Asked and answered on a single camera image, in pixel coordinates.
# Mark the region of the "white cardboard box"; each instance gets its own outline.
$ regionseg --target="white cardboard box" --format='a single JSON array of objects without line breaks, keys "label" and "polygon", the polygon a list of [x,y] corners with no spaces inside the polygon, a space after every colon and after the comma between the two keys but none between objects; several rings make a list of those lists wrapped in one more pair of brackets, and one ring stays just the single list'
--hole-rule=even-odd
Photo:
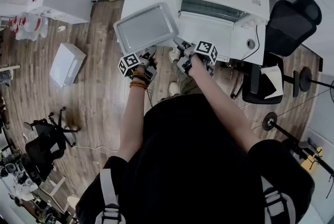
[{"label": "white cardboard box", "polygon": [[75,45],[61,43],[50,70],[50,77],[60,87],[72,84],[85,57],[85,53]]}]

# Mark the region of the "sneaker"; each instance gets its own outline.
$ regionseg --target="sneaker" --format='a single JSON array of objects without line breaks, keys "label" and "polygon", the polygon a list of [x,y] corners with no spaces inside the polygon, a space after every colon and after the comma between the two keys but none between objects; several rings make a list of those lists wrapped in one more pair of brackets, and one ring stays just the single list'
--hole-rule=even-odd
[{"label": "sneaker", "polygon": [[180,94],[180,88],[176,82],[171,82],[169,85],[169,95],[172,97],[176,94]]},{"label": "sneaker", "polygon": [[173,50],[168,53],[168,57],[171,63],[173,63],[173,61],[180,58],[180,51],[177,48],[173,48]]}]

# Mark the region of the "silver tray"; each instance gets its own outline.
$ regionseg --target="silver tray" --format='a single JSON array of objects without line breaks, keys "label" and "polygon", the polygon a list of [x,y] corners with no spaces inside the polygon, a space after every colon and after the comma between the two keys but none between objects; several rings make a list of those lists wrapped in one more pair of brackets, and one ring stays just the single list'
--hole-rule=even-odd
[{"label": "silver tray", "polygon": [[154,4],[114,23],[124,55],[136,53],[178,35],[168,5]]}]

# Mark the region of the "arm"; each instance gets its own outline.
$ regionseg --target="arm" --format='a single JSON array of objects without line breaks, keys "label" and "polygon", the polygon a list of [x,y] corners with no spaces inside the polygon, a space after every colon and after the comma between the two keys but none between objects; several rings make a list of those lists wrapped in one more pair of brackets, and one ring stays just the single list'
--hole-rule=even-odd
[{"label": "arm", "polygon": [[251,124],[245,114],[211,78],[197,55],[192,57],[191,62],[192,68],[189,71],[189,75],[194,78],[217,118],[228,130],[235,142],[245,152],[248,152],[260,139],[251,130]]},{"label": "arm", "polygon": [[[139,66],[137,71],[144,72],[145,68]],[[129,97],[121,126],[121,143],[117,156],[129,162],[138,151],[142,143],[142,129],[144,126],[144,98],[145,90],[142,87],[130,88]]]}]

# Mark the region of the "plastic bag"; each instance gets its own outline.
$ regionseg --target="plastic bag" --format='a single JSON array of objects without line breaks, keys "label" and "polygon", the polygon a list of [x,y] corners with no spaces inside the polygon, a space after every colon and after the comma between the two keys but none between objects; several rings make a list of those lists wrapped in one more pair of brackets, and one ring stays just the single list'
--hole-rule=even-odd
[{"label": "plastic bag", "polygon": [[35,41],[39,35],[46,38],[49,19],[35,14],[21,14],[12,22],[10,29],[15,33],[16,40],[29,39]]}]

